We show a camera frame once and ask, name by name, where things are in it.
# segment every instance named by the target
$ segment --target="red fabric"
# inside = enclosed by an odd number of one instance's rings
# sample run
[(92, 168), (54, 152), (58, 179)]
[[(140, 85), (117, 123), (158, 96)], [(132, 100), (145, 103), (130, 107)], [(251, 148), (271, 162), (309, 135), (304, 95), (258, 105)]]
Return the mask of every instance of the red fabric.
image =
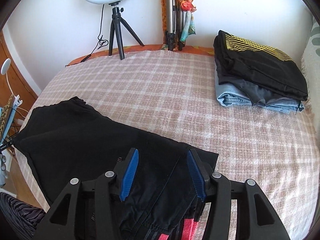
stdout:
[(161, 234), (161, 236), (159, 237), (159, 240), (167, 240), (168, 237), (169, 235)]
[(197, 225), (198, 222), (194, 222), (193, 218), (185, 219), (181, 240), (193, 240)]

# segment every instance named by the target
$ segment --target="wooden floor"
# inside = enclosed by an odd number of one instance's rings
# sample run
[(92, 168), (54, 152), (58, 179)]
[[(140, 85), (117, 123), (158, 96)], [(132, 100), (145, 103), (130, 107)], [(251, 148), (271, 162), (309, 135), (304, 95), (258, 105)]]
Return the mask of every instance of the wooden floor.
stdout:
[(27, 185), (16, 160), (12, 160), (10, 176), (18, 193), (17, 198), (25, 203), (41, 208), (38, 201), (33, 196), (29, 186)]

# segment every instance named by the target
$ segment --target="folded black shirt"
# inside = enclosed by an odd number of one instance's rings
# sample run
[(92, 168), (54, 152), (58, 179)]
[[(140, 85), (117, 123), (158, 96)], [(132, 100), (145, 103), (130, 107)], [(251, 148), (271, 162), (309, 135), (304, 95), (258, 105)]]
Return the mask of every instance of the folded black shirt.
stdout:
[(215, 57), (222, 75), (241, 78), (283, 97), (306, 101), (307, 82), (294, 61), (279, 49), (219, 31)]
[[(14, 146), (27, 157), (49, 205), (72, 178), (96, 179), (137, 148), (132, 188), (116, 218), (123, 239), (170, 235), (184, 218), (202, 209), (196, 208), (186, 160), (195, 147), (114, 122), (77, 97), (35, 108)], [(218, 155), (195, 149), (214, 169)]]

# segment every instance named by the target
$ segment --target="brown door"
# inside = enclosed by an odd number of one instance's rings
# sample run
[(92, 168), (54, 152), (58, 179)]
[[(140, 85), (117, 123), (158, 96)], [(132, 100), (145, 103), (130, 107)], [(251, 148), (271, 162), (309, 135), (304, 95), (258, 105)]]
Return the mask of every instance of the brown door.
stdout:
[[(28, 85), (26, 80), (21, 75), (20, 71), (18, 70), (17, 66), (15, 65), (12, 57), (8, 51), (7, 45), (4, 41), (3, 33), (0, 32), (0, 68), (3, 62), (7, 59), (11, 59), (11, 65), (8, 70), (8, 80), (14, 95), (20, 95), (20, 99), (23, 101), (22, 105), (20, 106), (23, 109), (29, 111), (33, 106), (34, 102), (38, 98), (36, 93), (31, 89)], [(0, 74), (0, 107), (3, 107), (7, 104), (9, 97), (11, 95), (11, 91), (7, 84), (6, 76)], [(27, 113), (21, 110), (21, 113), (26, 116)]]

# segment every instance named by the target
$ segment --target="bed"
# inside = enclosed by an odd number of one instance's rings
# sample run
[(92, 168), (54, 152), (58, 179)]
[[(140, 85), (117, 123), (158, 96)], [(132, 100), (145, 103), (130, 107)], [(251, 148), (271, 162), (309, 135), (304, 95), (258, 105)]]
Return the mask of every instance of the bed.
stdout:
[[(195, 54), (192, 49), (176, 53), (160, 48), (139, 52), (127, 48), (123, 61), (118, 55), (99, 53), (71, 65), (52, 79), (32, 109), (78, 96), (114, 121), (216, 152), (216, 171), (231, 180), (256, 180), (290, 238), (303, 239), (315, 213), (320, 172), (308, 112), (222, 107), (215, 98), (212, 50), (198, 48)], [(18, 151), (16, 156), (32, 193), (47, 211), (49, 205), (26, 158)], [(202, 237), (208, 208), (194, 239)], [(235, 238), (235, 230), (233, 203), (229, 239)]]

